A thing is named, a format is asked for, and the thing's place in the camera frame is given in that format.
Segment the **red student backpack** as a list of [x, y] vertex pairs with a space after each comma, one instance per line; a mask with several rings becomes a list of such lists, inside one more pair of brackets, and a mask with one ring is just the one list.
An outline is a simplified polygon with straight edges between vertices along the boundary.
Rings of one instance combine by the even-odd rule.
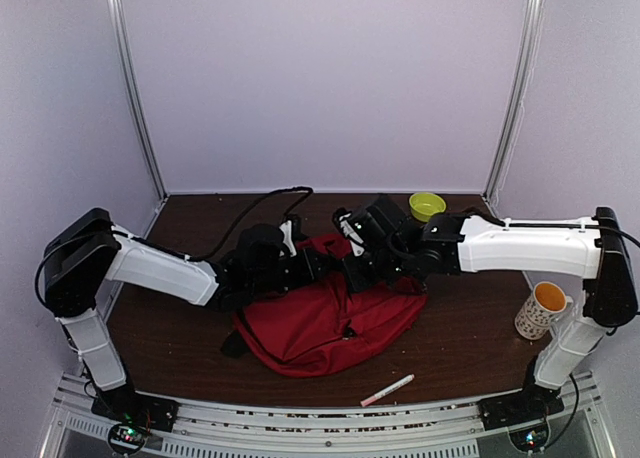
[[337, 266], [351, 247], [338, 234], [304, 240], [297, 252], [305, 248], [333, 257], [334, 270], [288, 293], [259, 291], [259, 272], [272, 261], [243, 270], [229, 259], [232, 290], [223, 302], [236, 309], [234, 329], [221, 346], [224, 356], [252, 353], [269, 369], [294, 378], [335, 374], [383, 352], [427, 303], [427, 294], [410, 278], [350, 292]]

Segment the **pink capped white marker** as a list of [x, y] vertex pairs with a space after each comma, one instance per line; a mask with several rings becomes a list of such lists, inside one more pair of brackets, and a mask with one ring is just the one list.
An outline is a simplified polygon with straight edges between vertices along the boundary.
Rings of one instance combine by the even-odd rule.
[[372, 405], [373, 403], [378, 402], [382, 398], [384, 398], [384, 397], [396, 392], [397, 390], [401, 389], [402, 387], [406, 386], [407, 384], [411, 383], [414, 379], [415, 379], [415, 375], [414, 374], [409, 374], [409, 375], [407, 375], [407, 376], [395, 381], [394, 383], [384, 387], [383, 389], [375, 392], [374, 394], [368, 396], [367, 398], [361, 400], [360, 401], [360, 406], [361, 407], [368, 407], [368, 406]]

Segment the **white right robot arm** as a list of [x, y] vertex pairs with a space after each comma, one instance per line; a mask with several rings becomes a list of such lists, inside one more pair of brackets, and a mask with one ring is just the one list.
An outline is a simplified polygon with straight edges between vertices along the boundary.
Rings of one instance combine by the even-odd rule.
[[513, 394], [519, 418], [535, 418], [574, 369], [602, 340], [639, 312], [626, 241], [615, 213], [560, 221], [499, 220], [477, 212], [438, 213], [426, 224], [403, 212], [370, 205], [338, 212], [336, 228], [350, 242], [343, 260], [348, 285], [364, 291], [381, 281], [484, 271], [548, 272], [578, 277], [583, 304], [532, 361], [522, 390]]

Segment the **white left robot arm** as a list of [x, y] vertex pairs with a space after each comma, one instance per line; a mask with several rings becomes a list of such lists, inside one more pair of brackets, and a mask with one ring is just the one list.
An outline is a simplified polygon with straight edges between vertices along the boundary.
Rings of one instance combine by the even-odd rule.
[[90, 373], [97, 397], [123, 422], [144, 411], [128, 370], [96, 309], [105, 281], [136, 285], [216, 312], [235, 312], [264, 294], [313, 284], [331, 269], [328, 256], [296, 243], [296, 224], [243, 231], [219, 262], [154, 245], [93, 208], [45, 248], [34, 276], [36, 298], [61, 324]]

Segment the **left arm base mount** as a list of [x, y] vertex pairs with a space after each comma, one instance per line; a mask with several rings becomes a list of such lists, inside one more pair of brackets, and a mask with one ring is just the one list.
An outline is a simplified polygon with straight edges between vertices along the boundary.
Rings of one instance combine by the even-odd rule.
[[129, 375], [122, 385], [110, 390], [103, 390], [93, 381], [91, 384], [95, 390], [93, 414], [147, 431], [173, 430], [179, 410], [177, 401], [139, 393]]

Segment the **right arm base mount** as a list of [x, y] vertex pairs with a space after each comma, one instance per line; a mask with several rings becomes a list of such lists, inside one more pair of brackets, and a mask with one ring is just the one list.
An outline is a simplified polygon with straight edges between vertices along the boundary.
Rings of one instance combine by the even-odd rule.
[[513, 427], [565, 409], [560, 390], [552, 390], [538, 385], [527, 385], [523, 389], [484, 398], [478, 402], [478, 409], [486, 431], [503, 427]]

